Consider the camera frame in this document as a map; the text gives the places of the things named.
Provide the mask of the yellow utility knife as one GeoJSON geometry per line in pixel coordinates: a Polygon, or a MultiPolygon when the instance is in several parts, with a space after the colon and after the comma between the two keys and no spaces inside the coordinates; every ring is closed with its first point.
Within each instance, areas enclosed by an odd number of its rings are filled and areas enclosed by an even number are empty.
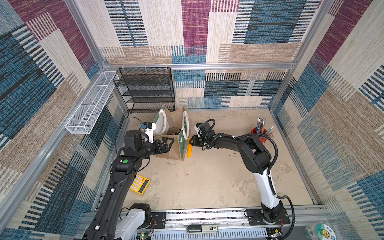
{"type": "Polygon", "coordinates": [[[188,150],[187,150],[187,157],[190,158],[192,156],[192,150],[193,150],[193,145],[188,143],[188,150]]]}

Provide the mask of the green Christmas burlap tote bag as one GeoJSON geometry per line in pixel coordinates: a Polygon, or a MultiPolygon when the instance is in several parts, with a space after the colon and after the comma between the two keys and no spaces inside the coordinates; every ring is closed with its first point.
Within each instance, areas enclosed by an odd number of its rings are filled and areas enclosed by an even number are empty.
{"type": "Polygon", "coordinates": [[[163,105],[154,119],[156,129],[155,140],[162,138],[174,139],[168,153],[157,155],[158,158],[184,161],[190,133],[188,113],[185,108],[173,112],[163,105]]]}

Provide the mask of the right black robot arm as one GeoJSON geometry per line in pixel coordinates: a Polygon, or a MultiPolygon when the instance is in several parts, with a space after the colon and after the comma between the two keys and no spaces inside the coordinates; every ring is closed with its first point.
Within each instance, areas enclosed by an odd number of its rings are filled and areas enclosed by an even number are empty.
{"type": "Polygon", "coordinates": [[[239,152],[245,167],[254,174],[262,197],[262,220],[266,225],[295,223],[295,210],[291,199],[277,194],[271,170],[278,158],[278,147],[268,136],[250,133],[232,136],[215,133],[216,121],[209,119],[195,125],[196,135],[189,143],[202,150],[228,149],[239,152]]]}

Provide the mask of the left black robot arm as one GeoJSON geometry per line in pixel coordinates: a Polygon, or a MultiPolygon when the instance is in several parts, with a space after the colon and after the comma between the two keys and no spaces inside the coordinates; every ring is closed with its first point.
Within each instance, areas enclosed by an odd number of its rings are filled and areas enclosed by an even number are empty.
{"type": "Polygon", "coordinates": [[[160,140],[143,141],[149,136],[141,130],[129,130],[125,133],[125,146],[122,156],[112,163],[111,176],[101,205],[85,231],[83,240],[114,240],[121,210],[129,188],[133,184],[142,160],[152,155],[168,153],[174,138],[163,137],[160,140]]]}

